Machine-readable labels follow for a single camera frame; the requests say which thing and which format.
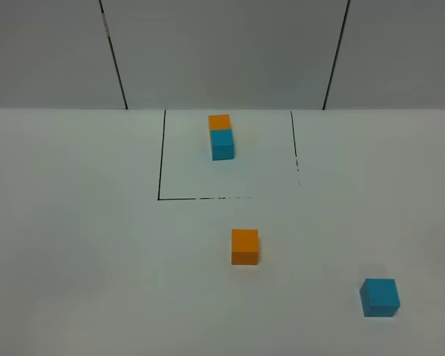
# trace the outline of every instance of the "black line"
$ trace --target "black line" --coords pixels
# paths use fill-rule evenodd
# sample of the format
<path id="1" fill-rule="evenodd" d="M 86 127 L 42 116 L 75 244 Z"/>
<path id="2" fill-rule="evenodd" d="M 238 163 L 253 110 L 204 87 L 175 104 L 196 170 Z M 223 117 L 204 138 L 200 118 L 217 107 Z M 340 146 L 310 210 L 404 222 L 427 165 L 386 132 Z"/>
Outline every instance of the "black line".
<path id="1" fill-rule="evenodd" d="M 326 102 L 328 101 L 329 91 L 332 87 L 333 73 L 336 68 L 336 63 L 338 60 L 338 53 L 340 52 L 341 41 L 343 40 L 344 34 L 344 26 L 346 24 L 346 18 L 348 17 L 349 5 L 351 4 L 351 0 L 348 0 L 346 4 L 346 10 L 344 12 L 343 24 L 341 25 L 340 38 L 338 39 L 338 46 L 336 47 L 336 53 L 334 54 L 334 61 L 332 67 L 332 73 L 329 76 L 328 88 L 326 89 L 325 102 L 323 103 L 323 110 L 326 110 Z"/>
<path id="2" fill-rule="evenodd" d="M 120 92 L 122 93 L 122 98 L 124 99 L 125 109 L 128 110 L 127 99 L 125 98 L 125 93 L 124 93 L 124 86 L 122 85 L 122 78 L 120 77 L 119 67 L 117 66 L 116 54 L 113 51 L 113 45 L 112 45 L 112 40 L 111 40 L 111 33 L 110 33 L 109 27 L 107 25 L 107 20 L 105 19 L 104 7 L 102 6 L 102 0 L 99 0 L 99 5 L 101 7 L 102 20 L 104 21 L 105 31 L 106 31 L 106 34 L 107 34 L 107 40 L 109 41 L 109 47 L 111 48 L 113 65 L 116 68 L 117 79 L 119 80 Z"/>
<path id="3" fill-rule="evenodd" d="M 165 121 L 166 121 L 166 110 L 163 114 L 162 156 L 160 158 L 160 177 L 158 179 L 158 197 L 156 200 L 161 200 L 160 199 L 160 188 L 162 187 L 163 145 L 165 144 Z"/>
<path id="4" fill-rule="evenodd" d="M 160 202 L 168 200 L 196 200 L 196 198 L 161 198 L 158 199 Z"/>
<path id="5" fill-rule="evenodd" d="M 295 158 L 297 158 L 297 144 L 295 143 L 295 127 L 294 127 L 294 115 L 290 111 L 291 117 L 291 133 L 294 135 L 294 149 L 295 149 Z"/>

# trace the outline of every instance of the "block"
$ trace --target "block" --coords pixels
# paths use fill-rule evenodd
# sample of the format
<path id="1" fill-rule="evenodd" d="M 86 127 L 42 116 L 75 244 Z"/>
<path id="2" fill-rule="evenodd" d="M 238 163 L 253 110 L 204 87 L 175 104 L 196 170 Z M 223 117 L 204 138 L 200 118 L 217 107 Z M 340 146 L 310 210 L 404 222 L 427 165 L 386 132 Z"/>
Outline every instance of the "block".
<path id="1" fill-rule="evenodd" d="M 234 138 L 232 130 L 209 131 L 213 161 L 234 159 Z"/>
<path id="2" fill-rule="evenodd" d="M 231 264 L 259 264 L 259 231 L 232 230 Z"/>
<path id="3" fill-rule="evenodd" d="M 359 292 L 365 317 L 393 317 L 401 306 L 394 280 L 367 278 Z"/>
<path id="4" fill-rule="evenodd" d="M 209 130 L 231 130 L 231 119 L 229 119 L 229 115 L 209 116 Z"/>

